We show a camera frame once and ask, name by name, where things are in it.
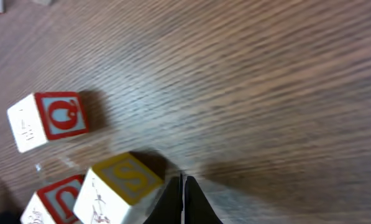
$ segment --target brown table surface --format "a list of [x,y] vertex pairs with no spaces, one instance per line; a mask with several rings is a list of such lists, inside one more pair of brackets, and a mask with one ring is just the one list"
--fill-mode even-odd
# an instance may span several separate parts
[[[20,154],[6,110],[33,91],[80,91],[93,131]],[[224,223],[371,223],[371,1],[9,2],[0,210],[142,147]]]

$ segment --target yellow square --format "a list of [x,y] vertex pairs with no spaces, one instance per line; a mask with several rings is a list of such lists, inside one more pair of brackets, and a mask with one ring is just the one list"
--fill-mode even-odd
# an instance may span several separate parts
[[130,153],[123,153],[91,167],[115,193],[135,205],[163,181]]

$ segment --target printed illustration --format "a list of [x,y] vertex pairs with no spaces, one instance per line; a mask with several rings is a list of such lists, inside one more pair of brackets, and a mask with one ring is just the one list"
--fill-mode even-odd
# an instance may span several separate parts
[[91,217],[91,224],[94,223],[111,223],[109,218],[104,214],[104,209],[106,203],[102,199],[101,195],[98,193],[98,190],[94,184],[94,179],[92,183],[94,189],[96,190],[97,198],[93,201],[93,216]]
[[36,211],[36,208],[32,211],[32,214],[28,217],[28,224],[43,224],[43,216],[41,212]]
[[[20,114],[24,114],[24,110],[19,110],[19,113]],[[21,130],[21,133],[20,135],[26,139],[26,141],[29,141],[31,139],[34,138],[34,134],[33,134],[33,131],[32,131],[32,127],[30,127],[29,124],[27,124],[24,119],[21,119],[21,125],[20,125],[20,130]]]

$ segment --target white block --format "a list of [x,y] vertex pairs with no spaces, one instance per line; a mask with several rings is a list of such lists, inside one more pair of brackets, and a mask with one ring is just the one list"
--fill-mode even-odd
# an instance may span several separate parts
[[82,177],[69,177],[36,191],[21,216],[22,224],[80,224],[73,206]]
[[73,209],[83,223],[143,223],[162,180],[129,153],[92,166]]
[[75,92],[32,93],[11,106],[7,116],[19,152],[88,132]]

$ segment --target red square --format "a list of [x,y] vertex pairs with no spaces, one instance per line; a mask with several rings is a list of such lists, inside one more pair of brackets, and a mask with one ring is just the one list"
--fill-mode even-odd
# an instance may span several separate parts
[[77,92],[35,93],[35,100],[47,139],[66,138],[89,131]]
[[82,184],[83,176],[74,175],[37,191],[55,223],[72,224],[78,221],[72,210]]

